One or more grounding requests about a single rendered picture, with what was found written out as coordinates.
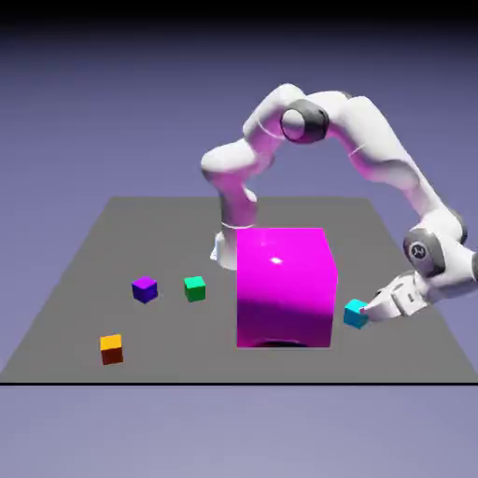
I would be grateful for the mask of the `small cyan cube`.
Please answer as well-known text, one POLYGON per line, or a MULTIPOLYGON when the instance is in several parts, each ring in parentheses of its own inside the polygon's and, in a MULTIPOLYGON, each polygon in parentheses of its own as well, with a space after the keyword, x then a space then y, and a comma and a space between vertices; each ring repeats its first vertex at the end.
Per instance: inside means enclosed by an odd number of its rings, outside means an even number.
POLYGON ((349 301, 344 307, 344 323, 356 329, 362 329, 368 322, 367 303, 358 299, 349 301))

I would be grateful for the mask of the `small green cube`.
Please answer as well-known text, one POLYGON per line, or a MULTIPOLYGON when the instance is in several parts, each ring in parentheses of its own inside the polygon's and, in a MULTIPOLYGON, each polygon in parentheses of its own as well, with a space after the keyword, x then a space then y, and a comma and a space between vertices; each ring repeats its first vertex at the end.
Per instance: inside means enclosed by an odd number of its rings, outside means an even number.
POLYGON ((200 302, 205 299, 205 282, 201 276, 186 277, 184 291, 189 302, 200 302))

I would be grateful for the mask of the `small orange cube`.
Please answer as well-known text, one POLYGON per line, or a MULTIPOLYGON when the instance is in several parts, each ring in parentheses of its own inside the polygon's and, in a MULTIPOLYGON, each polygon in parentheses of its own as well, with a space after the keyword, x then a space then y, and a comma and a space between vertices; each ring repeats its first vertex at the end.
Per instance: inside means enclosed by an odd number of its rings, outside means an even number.
POLYGON ((124 361, 122 337, 119 333, 101 336, 99 339, 99 349, 104 365, 119 364, 124 361))

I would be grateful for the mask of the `small purple cube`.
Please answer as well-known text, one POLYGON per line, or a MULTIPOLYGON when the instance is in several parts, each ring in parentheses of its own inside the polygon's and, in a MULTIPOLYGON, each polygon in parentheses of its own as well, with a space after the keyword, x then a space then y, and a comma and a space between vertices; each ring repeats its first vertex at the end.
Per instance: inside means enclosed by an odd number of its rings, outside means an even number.
POLYGON ((148 303, 158 296, 157 281, 149 276, 137 278, 132 282, 132 293, 136 300, 148 303))

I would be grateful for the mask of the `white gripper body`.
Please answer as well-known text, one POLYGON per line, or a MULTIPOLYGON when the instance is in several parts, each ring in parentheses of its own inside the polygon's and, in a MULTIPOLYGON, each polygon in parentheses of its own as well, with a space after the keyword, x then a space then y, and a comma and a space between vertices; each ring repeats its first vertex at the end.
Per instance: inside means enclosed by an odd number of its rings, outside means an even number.
POLYGON ((360 314, 371 321, 383 321, 398 316, 412 316, 419 311, 419 294, 415 287, 415 272, 395 277, 379 289, 372 301, 360 308, 360 314))

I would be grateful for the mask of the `large magenta box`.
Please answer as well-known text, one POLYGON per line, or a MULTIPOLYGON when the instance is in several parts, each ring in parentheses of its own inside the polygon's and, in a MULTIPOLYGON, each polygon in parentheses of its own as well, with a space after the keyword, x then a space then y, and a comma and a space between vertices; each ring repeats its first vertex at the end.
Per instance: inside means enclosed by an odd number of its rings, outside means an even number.
POLYGON ((320 228, 237 233, 237 345, 328 348, 338 271, 320 228))

